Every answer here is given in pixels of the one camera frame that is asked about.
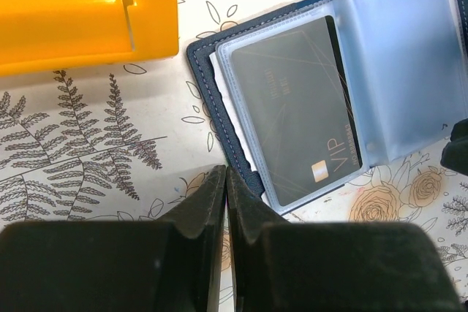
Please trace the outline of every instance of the yellow plastic container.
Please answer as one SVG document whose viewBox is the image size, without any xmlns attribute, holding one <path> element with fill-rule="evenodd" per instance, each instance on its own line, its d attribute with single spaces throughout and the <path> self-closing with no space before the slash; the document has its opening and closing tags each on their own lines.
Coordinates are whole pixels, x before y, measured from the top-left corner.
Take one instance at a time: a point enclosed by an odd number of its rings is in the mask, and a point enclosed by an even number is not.
<svg viewBox="0 0 468 312">
<path fill-rule="evenodd" d="M 0 0 L 0 75 L 178 52 L 177 0 Z"/>
</svg>

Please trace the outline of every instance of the table surface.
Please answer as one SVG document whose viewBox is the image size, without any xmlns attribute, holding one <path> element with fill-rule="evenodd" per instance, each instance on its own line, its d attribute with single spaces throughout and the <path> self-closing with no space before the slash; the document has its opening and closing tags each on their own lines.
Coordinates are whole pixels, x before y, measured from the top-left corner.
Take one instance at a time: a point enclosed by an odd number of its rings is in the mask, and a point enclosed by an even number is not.
<svg viewBox="0 0 468 312">
<path fill-rule="evenodd" d="M 178 0 L 180 53 L 0 82 L 0 224 L 25 219 L 150 221 L 225 163 L 186 46 L 295 0 Z M 442 140 L 285 217 L 408 221 L 439 248 L 468 295 L 468 178 L 439 165 Z M 233 311 L 227 230 L 220 310 Z"/>
</svg>

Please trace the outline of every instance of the black card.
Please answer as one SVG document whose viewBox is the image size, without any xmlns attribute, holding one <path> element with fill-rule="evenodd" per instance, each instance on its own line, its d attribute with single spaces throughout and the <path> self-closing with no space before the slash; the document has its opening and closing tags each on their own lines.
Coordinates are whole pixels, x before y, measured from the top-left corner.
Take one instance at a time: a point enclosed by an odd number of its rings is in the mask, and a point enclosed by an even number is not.
<svg viewBox="0 0 468 312">
<path fill-rule="evenodd" d="M 361 168 L 331 16 L 234 50 L 231 61 L 281 206 Z"/>
</svg>

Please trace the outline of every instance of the flower illustration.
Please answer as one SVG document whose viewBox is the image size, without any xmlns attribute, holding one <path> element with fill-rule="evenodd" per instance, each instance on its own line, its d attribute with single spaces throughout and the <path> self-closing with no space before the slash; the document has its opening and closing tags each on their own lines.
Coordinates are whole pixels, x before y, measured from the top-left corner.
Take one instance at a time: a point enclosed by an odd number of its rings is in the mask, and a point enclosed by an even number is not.
<svg viewBox="0 0 468 312">
<path fill-rule="evenodd" d="M 398 219 L 399 191 L 388 183 L 365 190 L 352 206 L 352 221 L 394 221 Z"/>
<path fill-rule="evenodd" d="M 190 195 L 195 193 L 198 190 L 198 188 L 203 184 L 207 176 L 208 176 L 208 172 L 207 173 L 202 172 L 197 177 L 193 178 L 190 181 L 190 183 L 187 183 L 186 180 L 182 178 L 182 180 L 185 181 L 187 184 L 186 197 L 189 197 Z"/>
<path fill-rule="evenodd" d="M 431 204 L 440 194 L 442 177 L 433 169 L 418 174 L 413 183 L 401 193 L 404 204 L 423 208 Z"/>
<path fill-rule="evenodd" d="M 187 197 L 195 193 L 198 188 L 203 184 L 205 181 L 206 177 L 208 176 L 209 172 L 201 172 L 198 174 L 195 178 L 193 178 L 191 181 L 187 181 L 187 179 L 180 177 L 179 179 L 182 180 L 185 183 L 186 190 L 183 194 L 179 194 L 178 198 L 169 202 L 170 204 L 174 204 L 176 202 L 182 202 L 184 201 Z"/>
<path fill-rule="evenodd" d="M 221 256 L 221 270 L 226 270 L 231 265 L 231 251 L 229 244 L 229 231 L 225 227 L 222 233 L 222 256 Z"/>
<path fill-rule="evenodd" d="M 228 29 L 229 27 L 233 27 L 237 25 L 237 22 L 232 21 L 232 20 L 222 21 L 222 18 L 219 15 L 218 10 L 215 8 L 215 6 L 211 2 L 206 1 L 206 7 L 208 8 L 208 12 L 210 13 L 211 19 L 213 20 L 213 22 L 215 22 L 216 25 L 219 26 L 220 31 L 224 31 L 225 29 Z M 229 9 L 227 9 L 226 11 L 226 18 L 231 19 L 231 17 L 234 16 L 235 13 L 237 12 L 237 9 L 238 9 L 237 4 L 231 5 Z M 216 33 L 215 31 L 202 32 L 197 35 L 197 38 L 198 39 L 206 38 L 215 33 Z"/>
</svg>

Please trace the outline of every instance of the card chip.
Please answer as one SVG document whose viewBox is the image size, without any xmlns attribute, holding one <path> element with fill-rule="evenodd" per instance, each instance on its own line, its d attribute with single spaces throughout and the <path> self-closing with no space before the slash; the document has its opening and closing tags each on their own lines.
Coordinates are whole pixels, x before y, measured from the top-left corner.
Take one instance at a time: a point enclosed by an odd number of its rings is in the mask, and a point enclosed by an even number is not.
<svg viewBox="0 0 468 312">
<path fill-rule="evenodd" d="M 314 174 L 315 183 L 318 183 L 321 180 L 328 178 L 327 163 L 325 162 L 325 160 L 313 164 L 312 173 Z"/>
</svg>

